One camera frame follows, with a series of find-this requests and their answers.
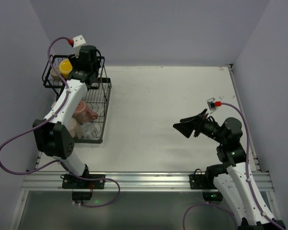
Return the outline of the yellow mug black handle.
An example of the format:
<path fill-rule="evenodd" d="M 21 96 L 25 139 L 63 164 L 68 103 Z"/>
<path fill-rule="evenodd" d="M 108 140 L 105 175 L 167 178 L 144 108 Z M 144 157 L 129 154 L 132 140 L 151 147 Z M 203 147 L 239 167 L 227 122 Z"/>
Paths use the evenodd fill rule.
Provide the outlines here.
<path fill-rule="evenodd" d="M 72 71 L 72 65 L 68 59 L 64 59 L 59 64 L 59 72 L 65 79 L 68 78 L 69 73 Z"/>

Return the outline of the beige speckled ceramic cup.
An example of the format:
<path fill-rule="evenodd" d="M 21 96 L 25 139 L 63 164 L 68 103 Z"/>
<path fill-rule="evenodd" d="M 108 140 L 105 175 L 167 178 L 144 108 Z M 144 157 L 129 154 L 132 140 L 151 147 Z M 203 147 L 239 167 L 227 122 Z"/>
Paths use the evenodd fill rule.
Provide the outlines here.
<path fill-rule="evenodd" d="M 51 69 L 50 75 L 51 75 L 51 77 L 52 77 L 52 79 L 53 79 L 54 81 L 60 81 L 60 77 L 59 77 L 59 75 L 58 75 L 58 72 L 60 72 L 60 71 L 59 71 L 59 68 L 56 67 L 56 70 L 57 70 L 57 71 L 55 71 L 54 69 Z"/>

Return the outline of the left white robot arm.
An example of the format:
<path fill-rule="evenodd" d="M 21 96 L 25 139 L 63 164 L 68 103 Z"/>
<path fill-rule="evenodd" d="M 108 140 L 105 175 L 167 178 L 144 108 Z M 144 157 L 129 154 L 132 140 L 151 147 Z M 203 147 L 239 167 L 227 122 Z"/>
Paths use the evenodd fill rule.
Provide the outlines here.
<path fill-rule="evenodd" d="M 88 167 L 74 151 L 74 139 L 68 131 L 79 102 L 98 78 L 100 51 L 91 45 L 80 48 L 79 55 L 68 57 L 72 64 L 64 90 L 52 110 L 33 123 L 34 136 L 40 152 L 58 160 L 63 168 L 77 178 L 86 178 Z"/>

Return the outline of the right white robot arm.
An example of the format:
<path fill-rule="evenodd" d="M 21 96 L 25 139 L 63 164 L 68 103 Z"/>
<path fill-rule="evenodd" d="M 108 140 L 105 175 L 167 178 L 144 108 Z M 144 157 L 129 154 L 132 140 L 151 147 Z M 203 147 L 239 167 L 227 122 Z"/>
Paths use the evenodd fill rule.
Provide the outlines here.
<path fill-rule="evenodd" d="M 233 117 L 222 125 L 209 118 L 205 110 L 181 119 L 173 125 L 186 138 L 203 134 L 219 143 L 220 164 L 208 166 L 205 176 L 223 196 L 239 230 L 284 230 L 285 224 L 275 219 L 265 203 L 249 167 L 248 154 L 240 143 L 242 124 Z"/>

